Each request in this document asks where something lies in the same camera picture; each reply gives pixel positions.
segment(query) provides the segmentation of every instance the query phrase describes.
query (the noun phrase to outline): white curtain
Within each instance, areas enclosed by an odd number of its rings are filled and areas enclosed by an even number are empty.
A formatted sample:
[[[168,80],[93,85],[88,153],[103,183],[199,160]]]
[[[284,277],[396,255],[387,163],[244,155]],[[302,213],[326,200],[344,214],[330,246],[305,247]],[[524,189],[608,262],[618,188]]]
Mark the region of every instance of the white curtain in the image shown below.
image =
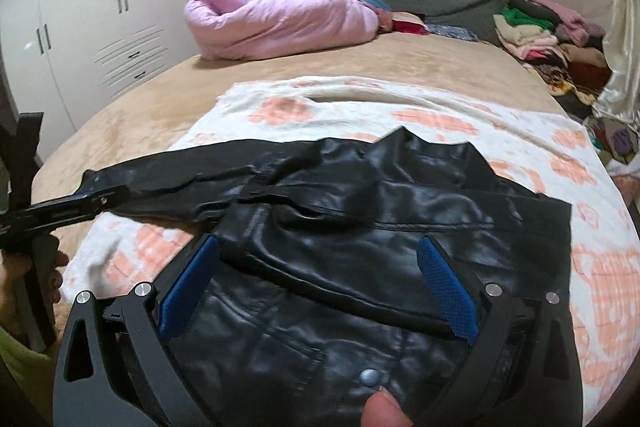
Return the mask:
[[[594,113],[640,131],[640,0],[613,0],[604,54],[613,74],[593,104]]]

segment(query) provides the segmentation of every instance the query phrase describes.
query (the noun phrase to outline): black leather jacket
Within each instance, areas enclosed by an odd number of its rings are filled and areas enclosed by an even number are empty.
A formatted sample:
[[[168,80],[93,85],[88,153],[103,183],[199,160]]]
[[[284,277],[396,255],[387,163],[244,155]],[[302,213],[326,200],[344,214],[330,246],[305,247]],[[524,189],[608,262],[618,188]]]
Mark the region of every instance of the black leather jacket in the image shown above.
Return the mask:
[[[423,415],[470,349],[418,270],[426,233],[483,284],[568,305],[569,204],[498,177],[468,143],[404,128],[375,144],[240,140],[88,171],[79,190],[120,184],[132,198],[117,214],[198,223],[222,242],[170,347],[225,427],[356,426],[380,385]],[[477,415],[504,398],[521,353],[505,346]]]

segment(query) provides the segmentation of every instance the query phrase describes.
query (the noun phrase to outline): blue textured pad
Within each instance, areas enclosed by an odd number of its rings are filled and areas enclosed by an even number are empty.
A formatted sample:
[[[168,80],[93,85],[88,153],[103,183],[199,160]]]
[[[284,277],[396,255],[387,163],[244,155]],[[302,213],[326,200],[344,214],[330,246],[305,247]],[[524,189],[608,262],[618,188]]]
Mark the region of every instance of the blue textured pad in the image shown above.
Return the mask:
[[[219,261],[220,244],[209,237],[160,304],[158,333],[162,343],[184,333]]]
[[[469,346],[472,346],[480,332],[476,303],[427,237],[420,240],[416,253],[418,268],[437,299],[453,334],[466,339]]]

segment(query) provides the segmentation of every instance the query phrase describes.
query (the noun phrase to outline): metal button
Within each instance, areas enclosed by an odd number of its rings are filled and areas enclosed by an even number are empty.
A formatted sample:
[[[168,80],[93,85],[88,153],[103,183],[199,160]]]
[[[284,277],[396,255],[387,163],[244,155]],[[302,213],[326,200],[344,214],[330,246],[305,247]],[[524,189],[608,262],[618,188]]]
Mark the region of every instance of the metal button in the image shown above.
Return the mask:
[[[549,292],[545,297],[549,304],[558,304],[558,302],[560,302],[560,296],[555,292]]]
[[[484,287],[484,290],[492,297],[499,297],[500,295],[502,295],[502,288],[500,288],[500,286],[498,286],[497,284],[488,284]]]
[[[136,289],[135,289],[136,295],[140,297],[149,295],[150,291],[151,291],[151,285],[148,282],[140,283],[138,286],[136,286]]]
[[[380,383],[380,372],[375,369],[365,369],[360,374],[360,381],[367,387],[376,387]]]
[[[78,297],[76,297],[76,301],[78,301],[80,304],[84,304],[90,298],[91,298],[91,293],[89,293],[87,290],[85,290],[85,291],[80,292],[78,294]]]

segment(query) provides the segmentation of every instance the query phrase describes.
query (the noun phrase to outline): pink comforter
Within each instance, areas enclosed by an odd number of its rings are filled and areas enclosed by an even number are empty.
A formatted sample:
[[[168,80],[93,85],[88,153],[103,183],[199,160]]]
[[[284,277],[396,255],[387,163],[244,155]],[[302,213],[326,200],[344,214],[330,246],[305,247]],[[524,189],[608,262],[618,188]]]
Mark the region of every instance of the pink comforter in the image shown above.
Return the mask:
[[[282,57],[371,41],[378,16],[357,0],[188,0],[202,57]]]

